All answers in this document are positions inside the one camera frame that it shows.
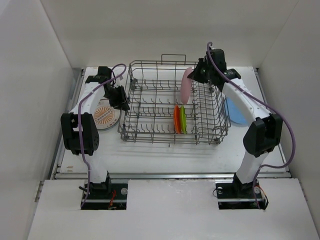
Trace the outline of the pink plate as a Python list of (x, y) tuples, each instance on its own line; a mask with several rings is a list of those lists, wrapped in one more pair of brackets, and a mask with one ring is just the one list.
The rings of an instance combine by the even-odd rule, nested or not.
[(193, 72), (193, 69), (191, 67), (188, 67), (184, 73), (181, 80), (181, 86), (180, 86), (180, 100), (182, 104), (187, 104), (190, 98), (191, 94), (191, 88), (192, 88), (192, 79), (188, 78), (188, 76)]

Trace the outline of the white plate floral pattern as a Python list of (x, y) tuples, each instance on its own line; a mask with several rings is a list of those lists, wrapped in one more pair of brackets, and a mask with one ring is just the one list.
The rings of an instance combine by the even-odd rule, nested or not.
[(93, 120), (98, 131), (106, 131), (113, 128), (120, 120), (119, 109), (110, 106), (109, 100), (102, 98), (93, 113)]

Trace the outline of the grey wire dish rack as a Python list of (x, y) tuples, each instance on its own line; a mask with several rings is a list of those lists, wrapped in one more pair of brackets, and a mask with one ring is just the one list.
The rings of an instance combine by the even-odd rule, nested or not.
[[(195, 68), (182, 54), (163, 54), (160, 60), (134, 60), (128, 66), (125, 90), (130, 110), (121, 115), (120, 138), (126, 142), (218, 145), (231, 126), (225, 97), (210, 83), (192, 82), (187, 104), (180, 91), (184, 72)], [(183, 105), (187, 134), (177, 134), (174, 107)]]

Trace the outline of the blue plate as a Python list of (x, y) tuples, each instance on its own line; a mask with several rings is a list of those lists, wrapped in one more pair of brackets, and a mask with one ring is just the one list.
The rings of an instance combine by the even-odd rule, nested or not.
[(240, 126), (247, 126), (247, 121), (244, 115), (229, 97), (227, 97), (224, 102), (224, 109), (232, 123)]

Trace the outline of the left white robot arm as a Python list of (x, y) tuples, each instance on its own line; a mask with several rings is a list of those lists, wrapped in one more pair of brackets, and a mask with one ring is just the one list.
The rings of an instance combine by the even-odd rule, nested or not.
[(94, 112), (102, 98), (106, 98), (115, 110), (130, 110), (124, 86), (115, 86), (116, 80), (122, 79), (126, 69), (124, 63), (112, 68), (99, 66), (97, 74), (90, 75), (85, 80), (84, 91), (73, 109), (60, 117), (64, 147), (73, 155), (80, 156), (87, 167), (87, 185), (81, 188), (85, 199), (94, 193), (104, 199), (112, 192), (110, 180), (98, 183), (93, 180), (95, 170), (89, 157), (94, 155), (100, 143)]

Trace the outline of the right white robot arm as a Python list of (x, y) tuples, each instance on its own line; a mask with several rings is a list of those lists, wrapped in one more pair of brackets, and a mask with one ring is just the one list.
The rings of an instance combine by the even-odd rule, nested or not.
[(243, 137), (245, 154), (234, 174), (232, 193), (243, 197), (250, 191), (259, 167), (266, 157), (280, 143), (282, 118), (268, 110), (246, 87), (241, 75), (235, 69), (228, 69), (222, 49), (209, 48), (204, 58), (188, 77), (199, 83), (210, 83), (231, 99), (248, 124)]

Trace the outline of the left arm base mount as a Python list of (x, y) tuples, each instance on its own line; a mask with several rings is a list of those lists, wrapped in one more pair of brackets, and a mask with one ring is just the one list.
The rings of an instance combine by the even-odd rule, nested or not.
[(126, 210), (128, 197), (128, 182), (113, 181), (107, 175), (105, 181), (100, 183), (89, 183), (78, 187), (82, 191), (81, 210)]

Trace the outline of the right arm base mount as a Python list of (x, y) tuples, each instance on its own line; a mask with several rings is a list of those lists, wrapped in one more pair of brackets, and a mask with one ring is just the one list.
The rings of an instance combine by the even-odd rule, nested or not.
[(269, 205), (268, 197), (265, 195), (256, 180), (243, 190), (236, 190), (232, 181), (216, 181), (212, 194), (217, 198), (219, 210), (266, 210)]

